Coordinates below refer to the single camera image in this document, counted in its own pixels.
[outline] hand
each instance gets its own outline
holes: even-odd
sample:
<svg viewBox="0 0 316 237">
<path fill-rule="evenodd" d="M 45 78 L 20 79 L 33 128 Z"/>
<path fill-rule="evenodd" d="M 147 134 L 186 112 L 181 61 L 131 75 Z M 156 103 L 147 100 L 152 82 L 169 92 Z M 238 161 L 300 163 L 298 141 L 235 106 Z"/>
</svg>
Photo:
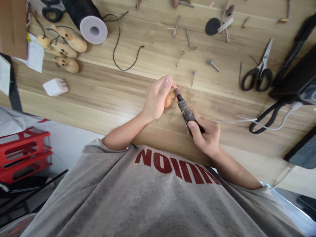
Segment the hand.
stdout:
<svg viewBox="0 0 316 237">
<path fill-rule="evenodd" d="M 177 88 L 173 79 L 167 75 L 150 85 L 147 92 L 146 102 L 142 114 L 148 123 L 158 119 L 165 108 L 165 99 L 171 88 Z"/>
<path fill-rule="evenodd" d="M 201 133 L 197 123 L 194 121 L 189 121 L 188 124 L 190 130 L 192 131 L 194 143 L 206 155 L 208 155 L 211 158 L 214 158 L 220 152 L 220 126 L 218 123 L 211 122 L 209 120 L 202 118 L 201 115 L 199 115 L 196 111 L 193 111 L 193 114 L 195 120 L 205 130 L 205 133 Z"/>
</svg>

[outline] white power adapter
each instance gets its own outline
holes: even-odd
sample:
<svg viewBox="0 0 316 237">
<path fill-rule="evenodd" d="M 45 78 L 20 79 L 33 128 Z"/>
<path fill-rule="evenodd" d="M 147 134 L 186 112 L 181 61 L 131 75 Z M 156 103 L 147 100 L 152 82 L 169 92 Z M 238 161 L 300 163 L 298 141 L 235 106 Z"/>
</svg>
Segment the white power adapter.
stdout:
<svg viewBox="0 0 316 237">
<path fill-rule="evenodd" d="M 68 92 L 68 88 L 62 79 L 54 78 L 43 84 L 46 93 L 49 96 L 58 96 Z"/>
</svg>

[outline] wooden table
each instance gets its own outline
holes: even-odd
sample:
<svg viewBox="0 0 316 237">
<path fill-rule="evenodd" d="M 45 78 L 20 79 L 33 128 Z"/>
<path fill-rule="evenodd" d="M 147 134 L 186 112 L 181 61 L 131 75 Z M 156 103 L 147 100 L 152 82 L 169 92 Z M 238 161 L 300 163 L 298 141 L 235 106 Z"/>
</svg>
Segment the wooden table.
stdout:
<svg viewBox="0 0 316 237">
<path fill-rule="evenodd" d="M 101 15 L 113 13 L 121 16 L 129 11 L 120 20 L 121 39 L 115 59 L 120 67 L 128 68 L 134 62 L 139 47 L 144 45 L 132 69 L 122 72 L 112 59 L 118 37 L 117 22 L 107 23 L 109 35 L 103 44 L 90 44 L 86 53 L 79 54 L 79 73 L 72 74 L 57 68 L 52 61 L 54 56 L 49 52 L 45 54 L 41 74 L 15 59 L 13 66 L 24 112 L 104 135 L 137 115 L 143 108 L 148 85 L 166 74 L 173 77 L 190 108 L 208 119 L 227 121 L 236 119 L 236 115 L 259 116 L 275 101 L 268 97 L 268 92 L 244 92 L 240 89 L 240 62 L 244 65 L 244 75 L 256 67 L 249 55 L 260 61 L 269 39 L 274 37 L 268 66 L 276 73 L 302 23 L 316 10 L 314 0 L 294 1 L 290 21 L 277 24 L 280 18 L 286 17 L 286 0 L 232 1 L 235 4 L 234 23 L 228 29 L 230 42 L 226 43 L 224 32 L 214 36 L 205 34 L 205 25 L 210 18 L 222 18 L 224 0 L 216 1 L 211 8 L 208 7 L 211 0 L 194 0 L 194 9 L 185 6 L 173 9 L 169 0 L 143 0 L 139 11 L 135 9 L 136 1 L 93 2 Z M 174 38 L 167 28 L 175 26 L 179 15 L 181 21 Z M 250 19 L 243 29 L 248 16 Z M 46 27 L 50 26 L 43 18 L 40 21 Z M 75 28 L 68 14 L 57 25 Z M 188 49 L 185 27 L 189 30 L 192 45 L 198 46 L 198 49 L 186 50 L 176 67 L 180 51 Z M 35 21 L 30 32 L 42 34 Z M 51 31 L 48 36 L 56 37 Z M 315 43 L 316 31 L 306 41 L 294 64 Z M 211 58 L 221 73 L 207 64 Z M 198 70 L 198 74 L 191 87 L 194 70 Z M 58 97 L 49 97 L 42 84 L 53 78 L 64 79 L 70 91 Z M 0 104 L 10 106 L 8 98 L 2 93 Z M 259 135 L 248 131 L 249 122 L 223 124 L 220 143 L 260 181 L 274 184 L 290 167 L 282 159 L 284 155 L 315 125 L 314 108 L 303 106 L 290 115 L 281 130 Z M 279 113 L 276 124 L 280 124 L 286 111 L 287 107 Z M 210 164 L 209 158 L 187 137 L 175 101 L 134 142 Z M 280 187 L 316 198 L 315 182 L 315 170 L 298 167 Z"/>
</svg>

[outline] scissors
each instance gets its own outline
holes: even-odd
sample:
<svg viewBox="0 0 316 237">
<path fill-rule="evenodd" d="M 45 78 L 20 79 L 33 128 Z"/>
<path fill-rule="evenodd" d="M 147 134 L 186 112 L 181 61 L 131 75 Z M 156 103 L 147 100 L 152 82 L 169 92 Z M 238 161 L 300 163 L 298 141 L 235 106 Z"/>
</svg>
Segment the scissors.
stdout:
<svg viewBox="0 0 316 237">
<path fill-rule="evenodd" d="M 249 71 L 246 76 L 243 79 L 241 88 L 243 91 L 250 91 L 254 88 L 255 84 L 257 83 L 256 90 L 258 92 L 265 92 L 268 90 L 272 83 L 273 83 L 273 74 L 272 71 L 267 67 L 267 61 L 270 55 L 271 46 L 272 46 L 273 38 L 270 39 L 270 42 L 268 44 L 268 47 L 266 49 L 266 52 L 264 53 L 264 56 L 262 58 L 261 63 L 258 65 L 258 67 L 254 68 L 253 70 Z M 252 80 L 249 87 L 245 86 L 245 83 L 249 76 L 252 76 Z M 262 88 L 262 84 L 264 79 L 267 78 L 267 86 L 265 88 Z"/>
</svg>

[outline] scissor blade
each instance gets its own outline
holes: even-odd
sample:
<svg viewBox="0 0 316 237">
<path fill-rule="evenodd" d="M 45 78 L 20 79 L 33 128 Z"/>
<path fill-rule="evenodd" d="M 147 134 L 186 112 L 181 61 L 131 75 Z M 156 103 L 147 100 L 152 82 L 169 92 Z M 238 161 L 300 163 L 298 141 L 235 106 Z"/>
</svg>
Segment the scissor blade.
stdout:
<svg viewBox="0 0 316 237">
<path fill-rule="evenodd" d="M 271 51 L 271 47 L 272 47 L 272 43 L 273 43 L 273 38 L 270 39 L 270 42 L 267 46 L 267 49 L 263 55 L 263 58 L 262 58 L 262 62 L 263 64 L 266 66 L 267 65 L 267 61 L 269 59 L 269 55 L 270 55 L 270 51 Z"/>
</svg>

